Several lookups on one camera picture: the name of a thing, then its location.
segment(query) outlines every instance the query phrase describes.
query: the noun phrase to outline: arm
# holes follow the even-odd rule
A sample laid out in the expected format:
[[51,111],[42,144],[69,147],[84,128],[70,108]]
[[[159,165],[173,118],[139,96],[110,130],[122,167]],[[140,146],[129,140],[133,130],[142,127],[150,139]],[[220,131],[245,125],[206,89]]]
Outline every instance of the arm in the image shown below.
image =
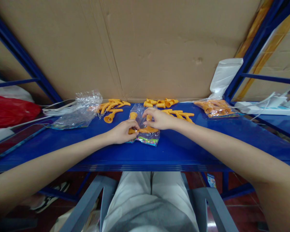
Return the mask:
[[213,154],[255,188],[271,231],[290,231],[290,166],[236,138],[177,119],[154,108],[145,111],[158,129],[173,129]]
[[134,139],[137,133],[128,134],[131,127],[139,129],[135,120],[127,120],[104,134],[40,156],[0,174],[0,218],[95,151]]

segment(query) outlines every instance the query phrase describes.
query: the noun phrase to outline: blue shelf frame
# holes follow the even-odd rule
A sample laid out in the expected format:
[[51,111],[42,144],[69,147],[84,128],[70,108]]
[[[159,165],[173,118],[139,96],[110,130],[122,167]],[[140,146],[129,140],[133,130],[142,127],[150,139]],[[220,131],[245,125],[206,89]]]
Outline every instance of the blue shelf frame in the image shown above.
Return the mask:
[[233,81],[230,83],[229,87],[225,92],[225,99],[231,104],[231,101],[237,92],[238,88],[242,84],[243,80],[248,78],[280,82],[290,84],[290,79],[272,77],[272,76],[262,76],[249,74],[250,69],[255,63],[259,53],[261,52],[263,46],[267,42],[271,33],[275,28],[281,24],[290,15],[290,0],[274,0],[271,8],[269,9],[266,17],[264,18],[256,36],[254,37],[250,47],[244,56],[244,62],[237,74],[235,75]]
[[[231,82],[231,84],[229,85],[229,87],[225,92],[225,99],[228,103],[231,104],[231,100],[234,97],[235,93],[237,92],[238,88],[240,87],[241,83],[243,82],[244,78],[255,78],[260,80],[290,84],[290,79],[286,78],[249,74],[249,71],[252,68],[252,65],[254,64],[255,60],[257,59],[258,54],[260,53],[262,47],[268,40],[273,30],[289,15],[290,15],[290,0],[274,0],[270,10],[268,11],[264,21],[260,26],[260,29],[256,33],[255,38],[253,39],[250,47],[248,48],[243,58],[244,59],[243,65],[241,66],[241,68],[239,69],[233,81]],[[61,102],[62,101],[61,97],[57,94],[55,89],[51,86],[51,84],[48,82],[48,80],[43,75],[41,70],[35,64],[33,59],[22,47],[22,45],[18,42],[18,40],[11,33],[11,31],[8,29],[8,27],[5,25],[5,23],[2,21],[1,18],[0,18],[0,40],[32,77],[32,79],[28,80],[0,83],[0,87],[36,82],[54,103]],[[87,174],[84,182],[81,184],[81,187],[78,190],[78,194],[80,193],[80,190],[84,186],[85,181],[88,179],[89,175],[90,173]],[[205,183],[208,185],[207,178],[204,173],[202,173],[202,177],[204,178]],[[252,191],[254,191],[254,189],[250,184],[245,184],[238,188],[228,191],[228,173],[227,172],[223,173],[223,193],[221,194],[223,199],[241,196],[250,193]],[[77,195],[71,197],[66,194],[54,192],[54,190],[48,188],[43,189],[42,192],[49,195],[55,195],[67,200],[72,201],[78,200]]]
[[16,37],[11,33],[1,18],[0,41],[6,46],[6,48],[13,54],[13,56],[32,77],[32,79],[27,80],[0,83],[0,87],[36,82],[53,103],[62,101],[61,97],[43,75],[42,71],[38,68],[33,59],[22,47]]

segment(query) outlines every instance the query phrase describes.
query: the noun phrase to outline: hand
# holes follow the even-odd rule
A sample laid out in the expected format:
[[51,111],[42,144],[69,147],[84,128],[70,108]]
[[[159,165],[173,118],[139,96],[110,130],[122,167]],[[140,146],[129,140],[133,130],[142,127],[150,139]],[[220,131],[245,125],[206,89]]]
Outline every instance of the hand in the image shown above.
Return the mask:
[[119,123],[113,129],[105,133],[107,139],[109,139],[111,144],[122,144],[129,140],[135,139],[139,132],[129,135],[129,128],[134,127],[139,129],[139,125],[135,120],[129,119]]
[[165,112],[153,107],[149,107],[145,110],[143,118],[145,118],[148,114],[151,115],[155,121],[145,121],[143,124],[160,130],[173,129],[174,125],[178,124],[180,121],[183,121],[182,119],[168,115]]

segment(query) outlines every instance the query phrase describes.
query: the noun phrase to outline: forearm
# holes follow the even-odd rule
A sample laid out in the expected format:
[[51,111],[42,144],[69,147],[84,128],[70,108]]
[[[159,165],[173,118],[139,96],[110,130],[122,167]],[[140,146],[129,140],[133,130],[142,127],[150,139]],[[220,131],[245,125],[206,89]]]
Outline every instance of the forearm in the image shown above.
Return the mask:
[[0,174],[0,216],[75,164],[109,145],[104,134],[53,151]]
[[[196,142],[252,184],[283,182],[290,175],[290,166],[236,138],[183,120],[174,124],[173,129]],[[284,175],[276,170],[284,170]]]

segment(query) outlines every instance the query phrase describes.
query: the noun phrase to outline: packaged orange toy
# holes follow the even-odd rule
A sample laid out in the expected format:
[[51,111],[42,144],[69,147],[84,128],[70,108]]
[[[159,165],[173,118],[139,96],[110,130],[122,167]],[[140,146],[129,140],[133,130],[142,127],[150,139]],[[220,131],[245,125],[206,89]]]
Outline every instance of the packaged orange toy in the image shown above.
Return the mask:
[[193,102],[202,108],[209,118],[231,118],[243,115],[231,106],[225,100],[203,99]]

